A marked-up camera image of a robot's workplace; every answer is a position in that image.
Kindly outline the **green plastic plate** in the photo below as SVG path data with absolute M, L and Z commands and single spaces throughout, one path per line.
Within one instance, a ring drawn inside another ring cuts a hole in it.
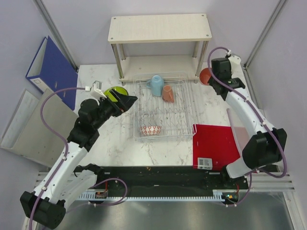
M 111 94 L 111 90 L 114 90 L 120 94 L 123 94 L 123 95 L 128 95 L 128 91 L 123 88 L 123 87 L 120 87 L 120 86 L 114 86 L 114 87 L 111 87 L 109 89 L 107 89 L 106 91 L 104 91 L 104 95 L 107 96 L 111 101 L 113 102 L 117 102 L 117 99 Z

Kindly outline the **pink plastic tumbler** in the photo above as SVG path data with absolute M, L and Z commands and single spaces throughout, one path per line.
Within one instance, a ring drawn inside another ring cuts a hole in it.
M 200 72 L 200 82 L 203 85 L 209 85 L 209 79 L 211 78 L 211 73 L 209 71 L 208 68 L 204 68 L 201 72 Z

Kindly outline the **orange dotted mug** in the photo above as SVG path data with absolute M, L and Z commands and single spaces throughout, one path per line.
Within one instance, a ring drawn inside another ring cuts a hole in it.
M 162 99 L 168 103 L 174 103 L 173 90 L 170 85 L 165 85 L 162 90 Z

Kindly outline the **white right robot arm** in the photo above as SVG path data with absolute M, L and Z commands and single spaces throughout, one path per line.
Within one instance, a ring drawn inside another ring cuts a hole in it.
M 242 80 L 232 77 L 230 57 L 208 59 L 207 62 L 211 74 L 209 85 L 233 109 L 249 138 L 240 157 L 223 167 L 223 174 L 219 180 L 221 186 L 232 188 L 238 177 L 254 170 L 264 172 L 265 166 L 280 161 L 286 167 L 286 131 L 283 128 L 276 129 L 268 122 L 250 99 Z

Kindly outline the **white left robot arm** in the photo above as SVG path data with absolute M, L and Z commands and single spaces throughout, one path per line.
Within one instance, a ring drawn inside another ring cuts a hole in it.
M 69 136 L 65 138 L 47 127 L 64 142 L 64 149 L 41 183 L 32 192 L 24 192 L 20 197 L 25 215 L 29 218 L 29 229 L 32 229 L 34 221 L 55 229 L 83 192 L 104 186 L 105 176 L 100 174 L 103 169 L 94 164 L 87 165 L 71 183 L 67 181 L 97 141 L 99 128 L 110 117 L 118 117 L 128 111 L 138 100 L 136 96 L 110 90 L 116 99 L 114 102 L 101 90 L 93 87 L 85 87 L 84 90 L 90 92 L 92 98 L 81 103 Z

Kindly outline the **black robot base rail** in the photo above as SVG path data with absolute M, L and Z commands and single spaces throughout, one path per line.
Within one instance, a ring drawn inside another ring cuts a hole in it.
M 77 166 L 74 174 L 93 169 L 97 182 L 119 178 L 125 182 L 109 181 L 98 186 L 108 194 L 128 196 L 209 196 L 214 190 L 243 191 L 248 188 L 244 177 L 226 180 L 217 171 L 199 170 L 191 166 Z

